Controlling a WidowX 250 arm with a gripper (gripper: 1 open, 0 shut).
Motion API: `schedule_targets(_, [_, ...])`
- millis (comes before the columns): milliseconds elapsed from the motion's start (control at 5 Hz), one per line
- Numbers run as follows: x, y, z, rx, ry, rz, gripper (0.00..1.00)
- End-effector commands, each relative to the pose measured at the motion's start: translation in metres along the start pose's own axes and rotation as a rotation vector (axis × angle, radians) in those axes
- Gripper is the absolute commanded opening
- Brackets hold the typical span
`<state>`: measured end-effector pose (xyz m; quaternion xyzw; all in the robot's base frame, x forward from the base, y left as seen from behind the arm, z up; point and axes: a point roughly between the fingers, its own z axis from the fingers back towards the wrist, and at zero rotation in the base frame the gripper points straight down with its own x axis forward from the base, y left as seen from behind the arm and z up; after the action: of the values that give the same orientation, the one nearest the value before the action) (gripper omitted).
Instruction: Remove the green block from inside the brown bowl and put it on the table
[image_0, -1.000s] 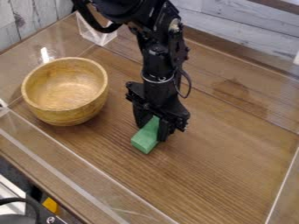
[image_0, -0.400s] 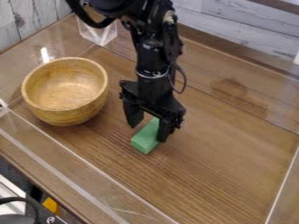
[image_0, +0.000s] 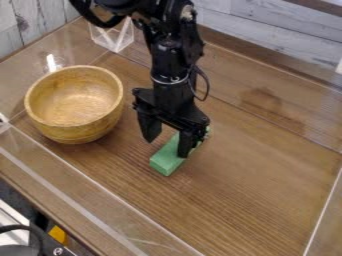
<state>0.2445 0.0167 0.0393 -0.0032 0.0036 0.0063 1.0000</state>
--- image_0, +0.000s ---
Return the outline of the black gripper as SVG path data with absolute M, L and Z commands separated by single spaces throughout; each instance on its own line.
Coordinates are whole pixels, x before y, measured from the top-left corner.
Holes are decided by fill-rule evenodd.
M 188 158 L 205 140 L 210 119 L 196 105 L 197 79 L 177 84 L 156 82 L 153 88 L 134 88 L 134 109 L 143 138 L 152 143 L 162 133 L 162 124 L 180 133 L 178 156 Z

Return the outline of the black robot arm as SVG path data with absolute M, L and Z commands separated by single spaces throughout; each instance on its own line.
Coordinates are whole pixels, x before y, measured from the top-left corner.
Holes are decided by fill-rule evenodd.
M 204 141 L 210 118 L 196 102 L 197 79 L 208 75 L 197 65 L 205 42 L 192 0 L 70 0 L 83 18 L 110 29 L 125 18 L 143 31 L 152 54 L 152 88 L 135 88 L 134 109 L 145 139 L 152 142 L 169 125 L 180 131 L 178 156 L 186 158 Z

